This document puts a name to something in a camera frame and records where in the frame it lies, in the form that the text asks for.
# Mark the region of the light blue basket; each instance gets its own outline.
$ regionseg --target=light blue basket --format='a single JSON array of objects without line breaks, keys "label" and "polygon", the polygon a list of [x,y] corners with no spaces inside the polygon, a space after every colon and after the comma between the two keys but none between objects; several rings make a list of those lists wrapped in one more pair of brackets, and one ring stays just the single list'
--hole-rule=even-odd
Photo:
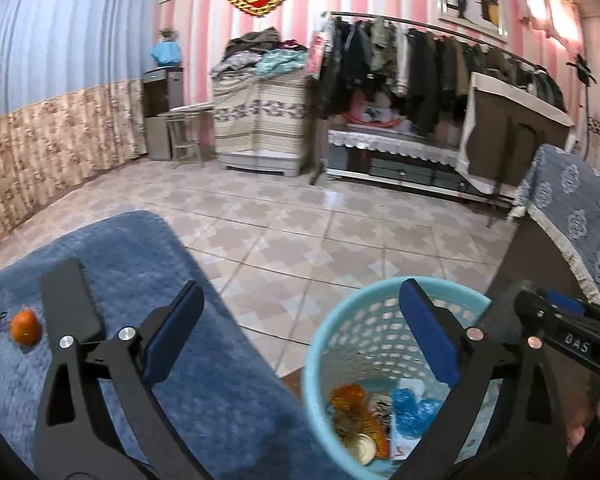
[{"label": "light blue basket", "polygon": [[[302,396],[309,424],[328,455],[358,480],[389,478],[399,463],[356,462],[340,443],[327,412],[331,392],[357,382],[367,390],[386,390],[400,378],[424,381],[427,396],[445,399],[448,386],[436,381],[398,307],[400,286],[415,278],[433,303],[448,308],[469,327],[491,300],[457,283],[430,277],[392,278],[362,288],[342,301],[324,320],[309,350],[302,375]],[[499,392],[491,381],[480,414],[458,460],[473,456],[486,431]]]}]

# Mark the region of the blue gripper pad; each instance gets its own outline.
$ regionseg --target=blue gripper pad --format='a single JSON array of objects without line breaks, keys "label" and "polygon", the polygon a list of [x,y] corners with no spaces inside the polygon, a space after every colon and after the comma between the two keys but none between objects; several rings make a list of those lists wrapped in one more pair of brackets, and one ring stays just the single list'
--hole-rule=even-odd
[{"label": "blue gripper pad", "polygon": [[144,348],[142,382],[149,388],[168,376],[182,347],[198,323],[205,306],[202,287],[190,282],[175,300],[175,306]]},{"label": "blue gripper pad", "polygon": [[[431,303],[424,290],[413,278],[406,280],[400,287],[398,304],[433,375],[441,383],[446,383],[453,389],[460,381],[458,349],[445,328],[457,334],[457,329],[462,329],[461,325],[446,308]],[[445,328],[440,325],[440,320],[445,322]]]},{"label": "blue gripper pad", "polygon": [[584,315],[585,309],[578,300],[572,300],[568,296],[559,294],[554,290],[546,290],[544,296],[549,303],[554,304],[569,314],[575,314],[577,316]]}]

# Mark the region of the orange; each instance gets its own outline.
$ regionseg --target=orange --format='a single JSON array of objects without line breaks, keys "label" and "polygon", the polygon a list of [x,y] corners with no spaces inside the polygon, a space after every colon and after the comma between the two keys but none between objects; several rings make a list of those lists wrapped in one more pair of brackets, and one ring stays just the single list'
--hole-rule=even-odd
[{"label": "orange", "polygon": [[15,342],[33,346],[40,341],[40,336],[42,336],[42,326],[30,308],[19,311],[11,319],[11,337]]}]

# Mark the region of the blue bag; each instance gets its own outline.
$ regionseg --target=blue bag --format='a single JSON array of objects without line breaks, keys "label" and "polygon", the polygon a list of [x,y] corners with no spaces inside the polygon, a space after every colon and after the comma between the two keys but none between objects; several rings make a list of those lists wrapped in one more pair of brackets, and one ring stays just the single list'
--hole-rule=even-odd
[{"label": "blue bag", "polygon": [[161,41],[151,50],[158,67],[180,66],[182,63],[182,52],[175,41]]}]

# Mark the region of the fluffy blue rug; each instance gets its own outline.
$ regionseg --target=fluffy blue rug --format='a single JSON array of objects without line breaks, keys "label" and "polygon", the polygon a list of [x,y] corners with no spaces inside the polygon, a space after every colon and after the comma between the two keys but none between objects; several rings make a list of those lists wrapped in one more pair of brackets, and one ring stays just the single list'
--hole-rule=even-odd
[{"label": "fluffy blue rug", "polygon": [[[170,304],[187,280],[204,288],[204,314],[154,393],[216,480],[349,478],[317,445],[301,405],[244,336],[198,264],[151,213],[126,213],[89,225],[2,270],[0,309],[11,317],[30,306],[44,323],[38,279],[71,256],[85,267],[108,337]],[[0,326],[0,431],[29,466],[50,360],[46,339],[25,353],[11,340],[8,322]],[[113,388],[105,384],[120,440],[129,455],[145,460]]]}]

